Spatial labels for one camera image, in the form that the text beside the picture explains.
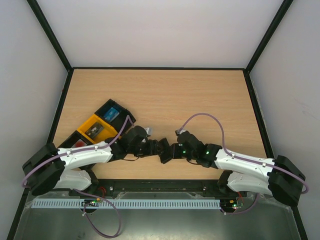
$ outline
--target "white cable tray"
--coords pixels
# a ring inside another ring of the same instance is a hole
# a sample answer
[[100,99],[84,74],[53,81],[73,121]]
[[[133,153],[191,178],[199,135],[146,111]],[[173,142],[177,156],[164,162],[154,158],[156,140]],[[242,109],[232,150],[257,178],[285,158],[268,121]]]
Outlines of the white cable tray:
[[[79,209],[88,199],[37,198],[33,200],[33,209]],[[108,199],[117,209],[220,209],[220,200],[214,199]],[[94,203],[88,209],[112,209],[107,202]]]

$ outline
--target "black frame edge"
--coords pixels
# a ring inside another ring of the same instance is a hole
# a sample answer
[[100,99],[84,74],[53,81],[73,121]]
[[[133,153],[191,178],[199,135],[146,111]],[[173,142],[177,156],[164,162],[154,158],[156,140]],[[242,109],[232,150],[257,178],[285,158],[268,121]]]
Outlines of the black frame edge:
[[65,69],[69,72],[71,71],[72,67],[67,59],[67,56],[65,55],[62,47],[60,46],[53,30],[51,29],[44,13],[42,12],[37,0],[26,0],[32,9],[34,15],[38,19],[41,27],[43,28],[46,36],[48,37],[49,41],[51,42],[54,50],[56,51],[56,54],[58,54],[62,64],[64,65]]
[[[255,93],[255,89],[254,89],[252,80],[250,78],[250,73],[247,70],[244,70],[243,75],[244,75],[246,86],[248,88],[256,122],[260,131],[265,154],[268,158],[275,158],[272,147],[271,147],[271,143],[268,137],[268,133],[266,130],[265,121],[262,117],[260,106],[258,104],[258,99]],[[307,233],[306,233],[304,224],[302,222],[298,207],[291,207],[291,209],[293,212],[293,217],[294,217],[301,240],[308,240]]]
[[250,74],[294,0],[283,0],[245,70]]
[[252,84],[250,75],[246,70],[243,71],[243,75],[244,75],[246,87],[248,89],[249,96],[250,96],[250,99],[251,99],[251,103],[252,103],[252,108],[253,108],[253,111],[254,111],[255,119],[256,119],[259,131],[260,131],[260,135],[261,135],[261,139],[262,139],[262,143],[263,143],[265,154],[266,154],[267,158],[272,158],[273,159],[273,158],[275,158],[274,152],[272,151],[271,143],[270,143],[270,140],[269,140],[269,137],[268,137],[268,134],[267,134],[267,129],[266,129],[266,126],[265,126],[265,121],[264,121],[264,118],[262,117],[262,114],[261,114],[261,111],[260,111],[260,106],[258,104],[258,99],[257,99],[256,93],[255,93],[254,86]]
[[26,204],[26,201],[28,198],[28,193],[29,193],[29,189],[25,188],[22,193],[18,208],[15,212],[15,215],[14,215],[14,218],[13,218],[13,221],[12,221],[12,224],[11,224],[11,227],[10,227],[10,230],[9,230],[9,233],[8,233],[6,240],[13,240],[15,238],[21,215],[25,209],[25,204]]
[[66,97],[67,97],[67,93],[68,93],[68,89],[69,89],[69,86],[70,86],[70,83],[71,83],[71,79],[72,79],[73,73],[74,73],[74,69],[72,68],[68,72],[68,74],[66,76],[65,83],[64,83],[64,86],[63,86],[63,90],[62,90],[62,93],[61,93],[61,97],[60,97],[58,106],[56,108],[55,114],[54,114],[54,118],[53,118],[53,122],[52,122],[52,125],[51,125],[51,129],[50,129],[50,132],[49,132],[48,139],[46,141],[47,144],[52,143],[54,141],[54,137],[55,137],[56,130],[57,130],[57,127],[58,127],[59,119],[60,119],[60,116],[61,116],[61,113],[62,113],[62,109],[63,109],[64,104],[65,104],[65,100],[66,100]]
[[226,70],[226,71],[243,71],[244,68],[237,67],[141,67],[141,66],[75,66],[73,69],[87,70]]

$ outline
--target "red object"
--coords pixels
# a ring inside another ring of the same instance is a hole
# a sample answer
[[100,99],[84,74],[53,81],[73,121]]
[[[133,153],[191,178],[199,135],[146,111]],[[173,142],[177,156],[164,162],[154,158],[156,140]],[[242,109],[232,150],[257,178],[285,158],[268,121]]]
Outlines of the red object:
[[86,143],[82,140],[78,140],[76,143],[75,143],[75,147],[76,148],[79,148],[79,147],[84,147],[86,145]]
[[98,187],[98,189],[101,190],[101,192],[102,192],[102,197],[104,198],[107,190],[106,190],[103,186]]
[[239,198],[241,199],[241,201],[243,202],[243,204],[245,204],[244,198],[242,197],[241,193],[238,192],[238,194],[239,194]]

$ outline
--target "yellow box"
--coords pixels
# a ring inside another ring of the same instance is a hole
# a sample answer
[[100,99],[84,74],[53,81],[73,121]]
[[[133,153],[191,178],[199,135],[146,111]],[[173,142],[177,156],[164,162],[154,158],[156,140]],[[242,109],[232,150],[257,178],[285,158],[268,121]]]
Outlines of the yellow box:
[[[88,137],[85,132],[95,123],[99,123],[103,126],[103,130],[98,133],[96,137],[94,137],[94,140]],[[77,131],[84,136],[86,139],[88,139],[93,144],[100,143],[108,138],[115,137],[118,132],[114,129],[113,126],[106,123],[104,120],[102,120],[97,115],[93,114],[87,121],[85,121],[80,127],[78,127]]]

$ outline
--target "wire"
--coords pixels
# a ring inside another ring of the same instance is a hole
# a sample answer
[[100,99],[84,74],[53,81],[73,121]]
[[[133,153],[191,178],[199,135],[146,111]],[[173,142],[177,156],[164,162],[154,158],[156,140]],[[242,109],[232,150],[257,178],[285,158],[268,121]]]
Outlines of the wire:
[[199,163],[194,163],[194,162],[191,162],[191,160],[187,160],[188,163],[192,164],[192,165],[200,165]]
[[239,211],[239,212],[225,212],[222,208],[220,209],[221,212],[223,212],[223,214],[225,215],[238,215],[238,214],[245,214],[247,212],[249,212],[251,209],[253,209],[255,207],[255,205],[257,204],[258,200],[259,200],[259,193],[257,193],[254,202],[252,203],[252,205],[250,207],[248,207],[246,210],[243,211]]
[[244,198],[242,197],[241,193],[239,191],[237,193],[239,194],[239,199],[241,199],[242,203],[245,204]]
[[136,160],[138,160],[140,157],[138,156],[136,159],[121,159],[121,160],[124,160],[124,161],[128,161],[128,162],[134,162]]
[[111,207],[113,207],[113,209],[115,210],[116,214],[118,215],[118,221],[119,221],[119,227],[118,227],[118,230],[116,231],[115,235],[106,235],[104,233],[102,233],[101,231],[99,231],[96,226],[93,224],[93,222],[90,220],[88,214],[86,213],[86,207],[89,205],[89,203],[85,204],[84,207],[83,207],[83,214],[84,216],[86,217],[86,219],[88,219],[91,227],[93,228],[93,230],[99,234],[101,237],[103,238],[106,238],[106,239],[113,239],[113,238],[116,238],[120,235],[120,230],[121,230],[121,225],[122,225],[122,218],[121,218],[121,215],[120,215],[120,212],[119,210],[116,208],[116,206],[110,202],[109,200],[105,199],[104,197],[100,197],[100,196],[97,196],[97,195],[92,195],[92,194],[89,194],[89,193],[86,193],[86,192],[83,192],[83,191],[80,191],[80,190],[77,190],[77,189],[73,189],[75,190],[76,192],[78,192],[79,194],[82,194],[82,195],[85,195],[85,196],[88,196],[88,197],[93,197],[93,198],[100,198],[102,199],[103,201],[107,202],[108,204],[111,205]]
[[104,198],[104,197],[105,197],[105,194],[107,193],[107,190],[106,190],[103,186],[98,187],[98,190],[101,190],[101,192],[102,192],[102,197]]
[[[209,114],[209,113],[201,112],[201,113],[196,113],[196,114],[192,115],[192,116],[189,117],[189,119],[179,128],[178,133],[180,133],[181,130],[184,129],[184,127],[187,125],[187,123],[188,123],[191,119],[193,119],[194,117],[199,116],[199,115],[208,116],[208,117],[214,119],[214,120],[218,123],[218,125],[219,125],[219,127],[220,127],[220,129],[221,129],[221,133],[222,133],[222,147],[223,147],[223,150],[225,151],[226,154],[228,154],[230,157],[233,157],[233,158],[235,158],[235,159],[243,160],[243,161],[246,161],[246,162],[249,162],[249,163],[253,163],[253,164],[263,165],[263,162],[256,161],[256,160],[252,160],[252,159],[245,158],[245,157],[241,157],[241,156],[236,156],[236,155],[233,155],[231,152],[229,152],[229,151],[227,150],[227,148],[226,148],[226,144],[225,144],[225,131],[224,131],[224,128],[222,127],[222,124],[220,123],[220,121],[219,121],[216,117],[212,116],[212,115]],[[283,172],[283,173],[285,173],[285,174],[293,177],[294,179],[298,180],[300,183],[302,183],[302,184],[304,185],[304,187],[305,187],[305,190],[302,191],[301,194],[306,194],[307,192],[309,192],[309,186],[308,186],[308,184],[307,184],[303,179],[301,179],[300,177],[294,175],[292,172],[289,172],[289,171],[287,171],[287,170],[285,170],[285,169],[283,169],[283,168],[281,168],[281,167],[278,167],[278,166],[275,166],[275,165],[272,165],[272,164],[269,164],[269,163],[266,163],[265,165],[266,165],[267,167],[270,167],[270,168],[276,169],[276,170],[278,170],[278,171],[281,171],[281,172]]]
[[[124,129],[125,129],[128,121],[130,121],[131,125],[134,125],[134,123],[132,122],[130,116],[127,115],[126,118],[125,118],[125,121],[124,121],[124,123],[123,123],[123,125],[122,125],[122,127],[121,127],[121,129],[120,129],[120,131],[119,131],[118,134],[112,139],[112,141],[109,142],[109,143],[108,143],[107,145],[105,145],[105,146],[98,146],[97,149],[106,149],[106,148],[110,147],[111,144],[113,144],[113,143],[119,138],[119,136],[121,135],[121,133],[124,131]],[[95,146],[96,146],[96,145],[94,145],[94,146],[92,146],[92,147],[88,147],[88,148],[81,148],[81,149],[77,149],[77,147],[76,147],[74,150],[72,150],[72,151],[70,152],[70,154],[80,153],[80,152],[84,152],[84,151],[96,150]],[[52,157],[50,157],[49,159],[47,159],[47,160],[43,161],[42,163],[40,163],[38,166],[36,166],[34,169],[32,169],[32,170],[23,178],[23,180],[22,180],[22,182],[21,182],[21,186],[22,186],[23,188],[28,188],[29,186],[27,185],[27,180],[28,180],[28,178],[30,178],[30,176],[31,176],[32,174],[34,174],[37,170],[39,170],[40,168],[42,168],[42,167],[45,166],[46,164],[51,163],[53,160],[56,160],[56,159],[61,158],[61,157],[64,157],[64,156],[67,156],[67,153],[66,153],[66,152],[65,152],[65,153],[62,153],[62,154],[58,154],[58,155],[52,156]]]

